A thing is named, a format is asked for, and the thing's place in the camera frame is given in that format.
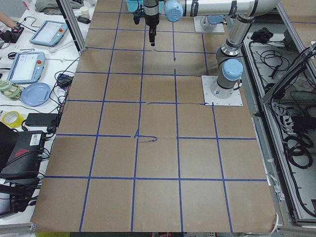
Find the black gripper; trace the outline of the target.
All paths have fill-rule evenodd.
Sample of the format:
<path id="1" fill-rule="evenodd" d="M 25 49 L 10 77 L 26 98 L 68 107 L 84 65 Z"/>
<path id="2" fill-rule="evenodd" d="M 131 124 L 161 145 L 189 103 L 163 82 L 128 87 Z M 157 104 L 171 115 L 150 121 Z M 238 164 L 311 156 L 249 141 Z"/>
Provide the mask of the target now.
<path id="1" fill-rule="evenodd" d="M 149 42 L 151 46 L 155 46 L 155 38 L 157 35 L 157 25 L 159 24 L 159 1 L 143 0 L 138 3 L 137 9 L 133 13 L 135 25 L 138 25 L 140 18 L 145 18 L 146 25 L 149 26 Z"/>

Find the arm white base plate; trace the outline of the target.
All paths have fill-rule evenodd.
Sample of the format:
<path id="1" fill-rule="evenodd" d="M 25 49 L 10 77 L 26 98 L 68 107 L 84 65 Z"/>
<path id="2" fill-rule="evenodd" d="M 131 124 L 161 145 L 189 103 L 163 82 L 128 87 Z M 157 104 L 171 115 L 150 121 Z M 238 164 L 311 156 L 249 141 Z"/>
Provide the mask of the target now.
<path id="1" fill-rule="evenodd" d="M 208 106 L 243 106 L 238 83 L 223 89 L 217 83 L 218 76 L 201 76 L 204 103 Z"/>
<path id="2" fill-rule="evenodd" d="M 196 33 L 224 34 L 224 15 L 208 15 L 194 17 Z"/>

